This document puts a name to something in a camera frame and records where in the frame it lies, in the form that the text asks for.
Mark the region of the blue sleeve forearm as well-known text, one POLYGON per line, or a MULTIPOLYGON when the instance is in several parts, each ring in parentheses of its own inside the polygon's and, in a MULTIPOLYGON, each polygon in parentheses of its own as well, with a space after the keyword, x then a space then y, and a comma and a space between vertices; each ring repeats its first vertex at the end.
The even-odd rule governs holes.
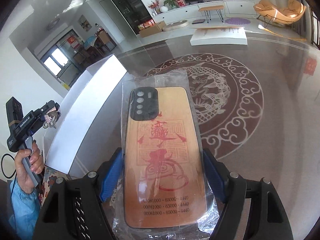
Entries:
POLYGON ((38 192, 33 189, 31 194, 26 194, 13 181, 10 183, 10 192, 14 214, 9 223, 20 239, 32 239, 41 209, 38 192))

